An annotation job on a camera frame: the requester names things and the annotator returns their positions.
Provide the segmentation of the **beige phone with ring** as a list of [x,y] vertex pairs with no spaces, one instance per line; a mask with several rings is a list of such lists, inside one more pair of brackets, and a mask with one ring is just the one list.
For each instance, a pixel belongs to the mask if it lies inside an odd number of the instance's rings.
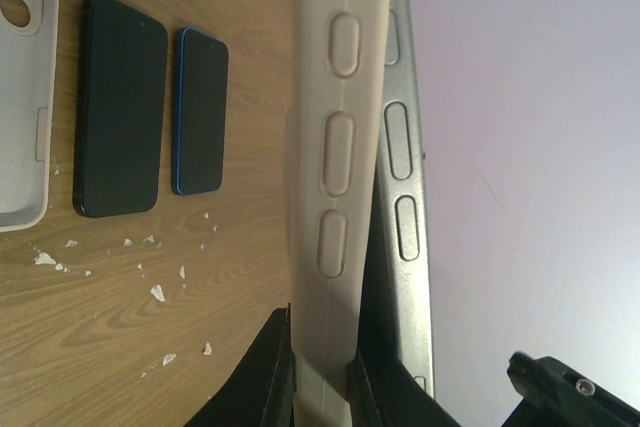
[[348,426],[390,0],[292,0],[288,119],[294,421]]

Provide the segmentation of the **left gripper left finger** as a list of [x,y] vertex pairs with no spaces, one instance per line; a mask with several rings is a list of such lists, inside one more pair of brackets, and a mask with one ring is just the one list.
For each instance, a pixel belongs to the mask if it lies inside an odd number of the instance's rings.
[[274,310],[220,390],[189,426],[292,426],[290,309]]

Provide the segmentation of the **grey smartphone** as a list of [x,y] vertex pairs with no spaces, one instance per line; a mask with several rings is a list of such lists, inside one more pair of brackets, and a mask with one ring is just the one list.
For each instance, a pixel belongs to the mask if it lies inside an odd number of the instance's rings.
[[417,384],[434,392],[428,228],[409,0],[390,0],[380,133],[361,302]]

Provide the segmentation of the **black smartphone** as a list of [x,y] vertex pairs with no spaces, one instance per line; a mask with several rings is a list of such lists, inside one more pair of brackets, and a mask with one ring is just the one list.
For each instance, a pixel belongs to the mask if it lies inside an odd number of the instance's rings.
[[146,212],[158,195],[168,33],[119,0],[84,0],[73,204],[89,218]]

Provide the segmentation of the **beige phone case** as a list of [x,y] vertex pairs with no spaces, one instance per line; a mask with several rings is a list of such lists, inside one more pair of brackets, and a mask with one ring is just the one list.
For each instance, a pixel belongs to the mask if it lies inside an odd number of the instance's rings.
[[36,225],[48,207],[59,0],[22,0],[29,22],[1,17],[1,231]]

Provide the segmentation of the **blue smartphone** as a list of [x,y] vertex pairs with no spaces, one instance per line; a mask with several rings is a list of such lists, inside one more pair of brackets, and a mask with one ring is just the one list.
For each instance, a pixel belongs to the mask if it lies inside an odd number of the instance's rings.
[[176,34],[172,105],[172,190],[214,192],[223,180],[230,55],[193,28]]

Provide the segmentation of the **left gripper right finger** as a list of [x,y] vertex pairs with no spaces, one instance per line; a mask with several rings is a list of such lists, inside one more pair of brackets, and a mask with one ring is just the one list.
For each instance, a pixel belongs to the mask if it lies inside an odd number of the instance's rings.
[[396,358],[358,352],[347,367],[347,400],[354,426],[454,426],[455,420]]

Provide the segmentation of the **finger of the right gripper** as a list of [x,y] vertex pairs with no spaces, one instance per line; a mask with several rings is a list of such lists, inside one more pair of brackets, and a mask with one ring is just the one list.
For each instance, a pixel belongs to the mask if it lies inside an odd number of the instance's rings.
[[507,375],[522,400],[506,426],[639,425],[637,409],[553,357],[534,359],[516,352]]

